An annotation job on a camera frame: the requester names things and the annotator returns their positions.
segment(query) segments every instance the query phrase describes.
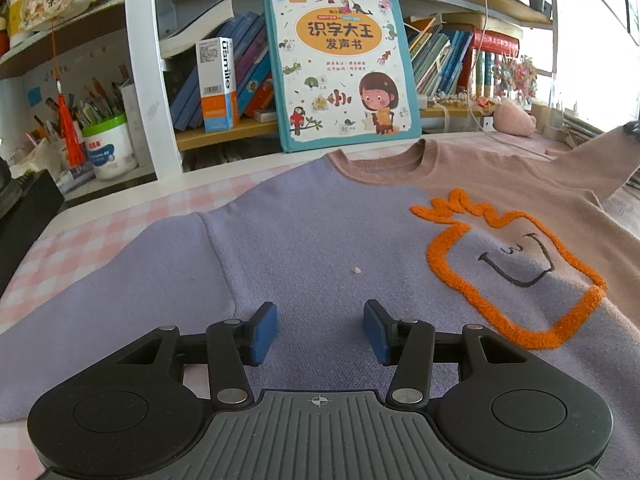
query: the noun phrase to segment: pink checkered tablecloth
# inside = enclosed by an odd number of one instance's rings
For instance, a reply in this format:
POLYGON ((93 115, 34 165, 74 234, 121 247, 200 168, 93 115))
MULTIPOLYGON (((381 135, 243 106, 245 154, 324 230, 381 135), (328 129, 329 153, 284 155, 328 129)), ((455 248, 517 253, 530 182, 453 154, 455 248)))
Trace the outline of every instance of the pink checkered tablecloth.
MULTIPOLYGON (((546 149, 568 150, 564 144, 543 137, 523 139, 497 132, 492 132, 492 135, 537 153, 545 153, 546 149)), ((523 150, 500 144, 488 136, 465 136, 442 142, 466 144, 505 155, 535 157, 523 150)), ((409 144, 373 149, 363 146, 363 151, 350 153, 349 157, 395 155, 409 144)), ((106 264, 152 222, 166 216, 218 208, 256 184, 292 167, 281 166, 177 192, 37 240, 0 298, 0 333, 73 282, 106 264)), ((633 214, 640 211, 637 199, 619 190, 606 209, 616 220, 625 215, 630 217, 625 226, 636 234, 640 233, 640 215, 633 214)), ((26 421, 0 424, 0 480, 34 480, 42 471, 27 435, 26 421)))

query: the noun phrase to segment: ribbed neckline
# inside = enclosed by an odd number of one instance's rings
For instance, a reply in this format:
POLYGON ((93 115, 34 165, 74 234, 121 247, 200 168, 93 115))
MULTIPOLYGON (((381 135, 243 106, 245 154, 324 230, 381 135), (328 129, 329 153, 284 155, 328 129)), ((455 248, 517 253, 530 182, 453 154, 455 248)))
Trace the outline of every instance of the ribbed neckline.
POLYGON ((327 154, 336 170, 363 184, 394 186, 423 180, 436 169, 439 158, 435 140, 420 139, 405 152, 382 158, 349 160, 343 150, 327 154))

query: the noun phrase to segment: pink plush toy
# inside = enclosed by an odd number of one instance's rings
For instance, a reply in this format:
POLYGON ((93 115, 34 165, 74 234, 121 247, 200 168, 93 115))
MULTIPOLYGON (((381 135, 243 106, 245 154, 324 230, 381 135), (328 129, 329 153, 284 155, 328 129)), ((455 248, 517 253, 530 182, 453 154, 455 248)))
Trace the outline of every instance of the pink plush toy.
POLYGON ((536 131, 536 118, 514 101, 505 99, 495 107, 494 128, 504 134, 531 137, 536 131))

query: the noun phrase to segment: green lid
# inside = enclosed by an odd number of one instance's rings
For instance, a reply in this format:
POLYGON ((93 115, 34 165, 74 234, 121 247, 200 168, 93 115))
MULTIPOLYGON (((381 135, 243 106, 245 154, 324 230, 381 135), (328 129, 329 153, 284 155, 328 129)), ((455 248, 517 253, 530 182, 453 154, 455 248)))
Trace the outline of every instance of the green lid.
POLYGON ((116 126, 120 126, 121 124, 127 124, 127 116, 125 114, 120 114, 115 116, 113 119, 87 126, 82 130, 82 136, 93 137, 94 135, 104 133, 108 130, 113 130, 116 126))

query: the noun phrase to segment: open white book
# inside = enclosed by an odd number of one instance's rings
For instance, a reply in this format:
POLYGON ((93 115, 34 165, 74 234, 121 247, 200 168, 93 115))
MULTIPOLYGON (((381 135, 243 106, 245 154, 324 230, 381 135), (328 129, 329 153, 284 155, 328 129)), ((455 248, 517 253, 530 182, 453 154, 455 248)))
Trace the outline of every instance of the open white book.
POLYGON ((167 59, 191 48, 234 16, 231 0, 218 0, 173 34, 160 40, 160 57, 167 59))

